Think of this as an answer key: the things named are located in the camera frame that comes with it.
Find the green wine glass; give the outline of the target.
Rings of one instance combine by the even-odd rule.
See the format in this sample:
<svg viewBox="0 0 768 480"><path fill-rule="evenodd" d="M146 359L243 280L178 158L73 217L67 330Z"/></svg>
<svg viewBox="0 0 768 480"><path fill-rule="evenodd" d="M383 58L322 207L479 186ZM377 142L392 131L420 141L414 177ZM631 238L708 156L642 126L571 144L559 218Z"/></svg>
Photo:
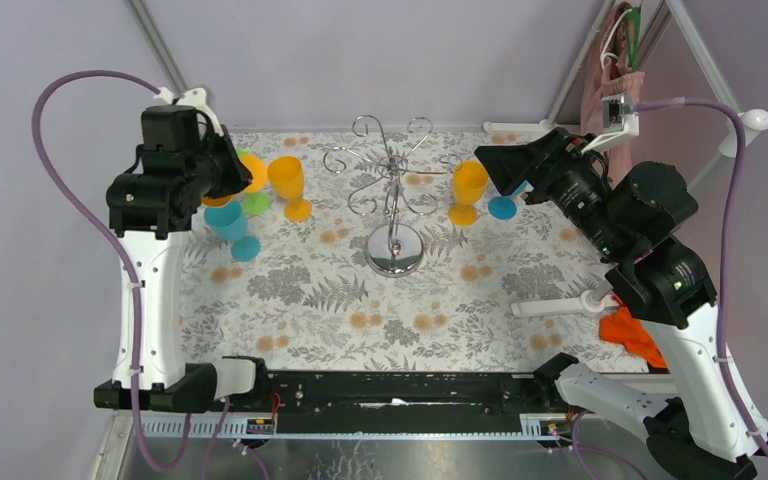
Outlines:
<svg viewBox="0 0 768 480"><path fill-rule="evenodd" d="M238 150L237 155L252 175L250 185L242 192L242 209L248 216L260 215L270 207L270 198L263 192L268 181L267 165L260 157L247 151Z"/></svg>

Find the orange wine glass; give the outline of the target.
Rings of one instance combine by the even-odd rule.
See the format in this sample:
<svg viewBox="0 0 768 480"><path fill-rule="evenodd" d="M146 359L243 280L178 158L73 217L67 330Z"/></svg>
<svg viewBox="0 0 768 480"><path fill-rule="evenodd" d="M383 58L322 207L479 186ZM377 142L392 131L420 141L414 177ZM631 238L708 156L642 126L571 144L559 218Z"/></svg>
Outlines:
<svg viewBox="0 0 768 480"><path fill-rule="evenodd" d="M241 192L236 194L218 198L203 196L201 199L201 204L203 206L222 207L243 193L258 193L264 188L268 180L266 163L260 157L244 150L238 150L237 156L242 166L245 167L252 176L250 184Z"/></svg>
<svg viewBox="0 0 768 480"><path fill-rule="evenodd" d="M464 162L456 168L452 178L454 203L448 210L454 225L466 227L477 220L475 204L484 195L488 182L488 173L480 162Z"/></svg>
<svg viewBox="0 0 768 480"><path fill-rule="evenodd" d="M278 197L286 201L285 217L303 222L312 214L312 204L303 197L305 178L300 160L293 156L274 159L267 167L268 180Z"/></svg>

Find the blue wine glass back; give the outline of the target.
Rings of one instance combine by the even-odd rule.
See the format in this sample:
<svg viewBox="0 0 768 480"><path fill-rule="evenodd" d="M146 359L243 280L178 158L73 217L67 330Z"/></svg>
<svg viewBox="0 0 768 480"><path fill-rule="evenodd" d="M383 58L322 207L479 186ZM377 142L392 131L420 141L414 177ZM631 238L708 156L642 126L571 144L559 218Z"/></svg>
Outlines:
<svg viewBox="0 0 768 480"><path fill-rule="evenodd" d="M527 182L523 182L512 194L496 196L492 198L487 205L488 213L497 220L510 220L517 213L515 198L525 192L530 192L533 187Z"/></svg>

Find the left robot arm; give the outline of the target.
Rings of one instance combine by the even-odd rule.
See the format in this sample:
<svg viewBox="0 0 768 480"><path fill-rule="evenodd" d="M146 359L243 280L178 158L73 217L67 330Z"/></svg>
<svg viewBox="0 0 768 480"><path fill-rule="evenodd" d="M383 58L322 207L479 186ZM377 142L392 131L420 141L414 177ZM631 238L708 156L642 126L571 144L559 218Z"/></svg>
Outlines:
<svg viewBox="0 0 768 480"><path fill-rule="evenodd" d="M230 356L188 363L178 323L181 267L192 220L205 197L237 194L251 173L227 129L204 107L152 106L141 118L132 166L106 191L122 268L120 351L111 379L93 391L96 407L201 414L222 398L256 411L269 401L263 360Z"/></svg>

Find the orange wine glass back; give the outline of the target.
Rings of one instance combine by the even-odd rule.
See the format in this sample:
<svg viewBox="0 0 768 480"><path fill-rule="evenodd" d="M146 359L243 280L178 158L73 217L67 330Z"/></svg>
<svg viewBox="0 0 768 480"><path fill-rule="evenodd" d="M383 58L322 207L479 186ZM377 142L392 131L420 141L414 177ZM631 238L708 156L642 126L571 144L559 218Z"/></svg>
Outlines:
<svg viewBox="0 0 768 480"><path fill-rule="evenodd" d="M303 197L305 178L300 160L293 156L274 159L267 167L268 180L278 197L286 201L285 217L303 222L312 214L312 204Z"/></svg>

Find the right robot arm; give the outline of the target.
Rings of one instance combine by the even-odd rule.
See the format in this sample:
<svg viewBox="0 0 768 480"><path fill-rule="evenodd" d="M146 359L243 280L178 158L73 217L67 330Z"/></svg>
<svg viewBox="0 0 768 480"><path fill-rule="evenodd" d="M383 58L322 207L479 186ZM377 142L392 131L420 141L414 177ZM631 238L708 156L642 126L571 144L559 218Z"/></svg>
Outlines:
<svg viewBox="0 0 768 480"><path fill-rule="evenodd" d="M481 146L475 157L502 194L529 185L527 204L551 202L609 265L606 280L663 356L677 393L648 394L598 374L569 354L534 373L535 402L589 410L643 441L677 479L752 479L768 452L768 421L740 377L724 378L717 293L703 260L674 233L698 205L677 169L645 161L616 185L590 137L555 128L524 145Z"/></svg>

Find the blue wine glass front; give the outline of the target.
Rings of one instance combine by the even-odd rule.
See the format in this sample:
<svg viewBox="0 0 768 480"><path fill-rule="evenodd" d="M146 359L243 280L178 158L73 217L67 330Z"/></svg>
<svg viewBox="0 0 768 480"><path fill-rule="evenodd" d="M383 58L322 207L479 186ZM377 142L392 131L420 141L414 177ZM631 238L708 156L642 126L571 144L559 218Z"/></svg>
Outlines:
<svg viewBox="0 0 768 480"><path fill-rule="evenodd" d="M248 217L239 201L231 201L221 207L207 207L204 220L221 240L230 244L234 260L248 262L259 255L261 243L248 233Z"/></svg>

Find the orange wine glass front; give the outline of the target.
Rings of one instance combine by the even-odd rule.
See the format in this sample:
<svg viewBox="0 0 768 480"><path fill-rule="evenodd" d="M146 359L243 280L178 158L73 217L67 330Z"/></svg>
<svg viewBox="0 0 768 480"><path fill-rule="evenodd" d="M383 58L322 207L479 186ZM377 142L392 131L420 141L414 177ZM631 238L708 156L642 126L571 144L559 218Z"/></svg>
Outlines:
<svg viewBox="0 0 768 480"><path fill-rule="evenodd" d="M252 176L250 184L241 192L236 194L218 198L203 196L201 199L201 204L203 206L222 207L243 193L258 193L264 188L268 180L266 163L260 157L244 150L238 150L237 156L242 166L245 167Z"/></svg>

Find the blue wine glass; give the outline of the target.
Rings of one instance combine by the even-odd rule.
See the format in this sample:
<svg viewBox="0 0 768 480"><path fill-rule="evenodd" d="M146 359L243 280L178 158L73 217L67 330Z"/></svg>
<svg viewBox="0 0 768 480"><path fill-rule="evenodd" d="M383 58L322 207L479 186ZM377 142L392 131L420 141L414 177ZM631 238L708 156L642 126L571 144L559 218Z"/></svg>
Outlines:
<svg viewBox="0 0 768 480"><path fill-rule="evenodd" d="M492 198L487 205L488 213L497 220L510 220L517 213L515 198L525 192L530 192L533 187L527 182L523 182L512 194L496 196Z"/></svg>
<svg viewBox="0 0 768 480"><path fill-rule="evenodd" d="M221 240L230 244L234 260L248 262L259 255L261 243L248 233L248 217L239 201L231 201L221 207L207 207L204 220Z"/></svg>

